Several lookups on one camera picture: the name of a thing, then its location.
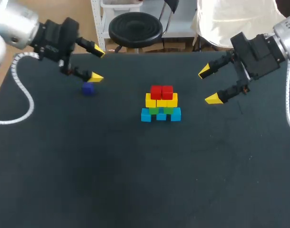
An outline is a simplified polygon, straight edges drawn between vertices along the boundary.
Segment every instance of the white cloth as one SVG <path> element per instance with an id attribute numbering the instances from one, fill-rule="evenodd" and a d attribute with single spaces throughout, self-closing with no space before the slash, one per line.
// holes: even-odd
<path id="1" fill-rule="evenodd" d="M 247 39 L 272 33 L 285 19 L 275 0 L 198 0 L 192 29 L 210 43 L 232 48 L 230 38 L 243 32 Z"/>

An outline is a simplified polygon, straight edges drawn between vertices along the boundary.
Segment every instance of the dark table surface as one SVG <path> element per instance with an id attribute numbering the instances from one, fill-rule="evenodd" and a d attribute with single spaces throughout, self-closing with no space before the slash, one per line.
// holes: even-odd
<path id="1" fill-rule="evenodd" d="M 35 112 L 0 125 L 0 228 L 290 228 L 286 65 L 209 106 L 236 80 L 231 65 L 197 76 L 220 55 L 74 56 L 105 77 L 94 97 L 56 64 L 22 59 Z M 174 86 L 181 122 L 140 121 L 155 84 Z M 8 74 L 0 120 L 27 109 Z"/>

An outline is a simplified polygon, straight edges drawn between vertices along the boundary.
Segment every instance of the red block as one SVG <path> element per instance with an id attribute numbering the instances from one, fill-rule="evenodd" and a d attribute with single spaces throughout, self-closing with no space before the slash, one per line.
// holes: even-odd
<path id="1" fill-rule="evenodd" d="M 174 94 L 174 89 L 172 85 L 165 85 L 162 87 L 162 99 L 163 100 L 172 100 Z"/>
<path id="2" fill-rule="evenodd" d="M 152 85 L 150 89 L 150 98 L 152 100 L 161 100 L 162 99 L 162 86 Z"/>

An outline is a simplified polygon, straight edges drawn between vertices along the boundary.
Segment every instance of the blue cube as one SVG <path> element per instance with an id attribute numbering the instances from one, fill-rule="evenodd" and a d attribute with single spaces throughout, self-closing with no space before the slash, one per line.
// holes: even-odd
<path id="1" fill-rule="evenodd" d="M 164 114 L 164 108 L 159 108 L 159 114 L 156 115 L 156 120 L 165 121 L 166 114 Z"/>
<path id="2" fill-rule="evenodd" d="M 148 108 L 142 108 L 141 121 L 142 122 L 151 122 L 151 115 L 149 114 Z"/>
<path id="3" fill-rule="evenodd" d="M 181 108 L 174 108 L 174 113 L 171 115 L 171 121 L 181 121 Z"/>
<path id="4" fill-rule="evenodd" d="M 95 93 L 94 90 L 94 83 L 92 82 L 85 82 L 82 86 L 82 92 L 85 96 L 91 96 Z"/>

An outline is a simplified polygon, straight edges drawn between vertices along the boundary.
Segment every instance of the chair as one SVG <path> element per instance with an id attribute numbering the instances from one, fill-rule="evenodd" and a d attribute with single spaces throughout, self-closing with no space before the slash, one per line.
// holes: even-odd
<path id="1" fill-rule="evenodd" d="M 110 38 L 121 47 L 145 48 L 157 43 L 169 28 L 172 15 L 177 10 L 179 0 L 164 0 L 160 18 L 143 12 L 129 12 L 115 17 L 109 24 Z M 161 24 L 166 5 L 171 9 L 165 31 Z"/>

